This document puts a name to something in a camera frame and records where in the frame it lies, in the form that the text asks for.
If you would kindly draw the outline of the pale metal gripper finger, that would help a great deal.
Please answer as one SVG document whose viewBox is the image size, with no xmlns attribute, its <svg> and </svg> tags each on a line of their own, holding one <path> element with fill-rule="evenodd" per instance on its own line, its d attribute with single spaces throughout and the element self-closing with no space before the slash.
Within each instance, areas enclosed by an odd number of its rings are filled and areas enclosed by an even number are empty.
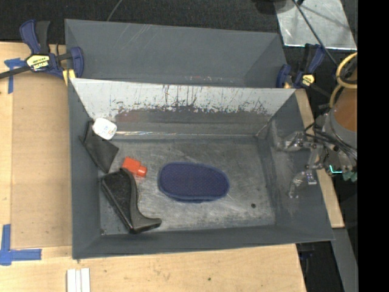
<svg viewBox="0 0 389 292">
<path fill-rule="evenodd" d="M 299 151 L 303 148 L 305 135 L 301 131 L 295 131 L 277 142 L 277 149 L 281 151 Z"/>
<path fill-rule="evenodd" d="M 297 173 L 289 184 L 287 195 L 291 199 L 299 197 L 302 188 L 306 186 L 314 186 L 317 184 L 317 178 L 312 170 L 305 170 Z"/>
</svg>

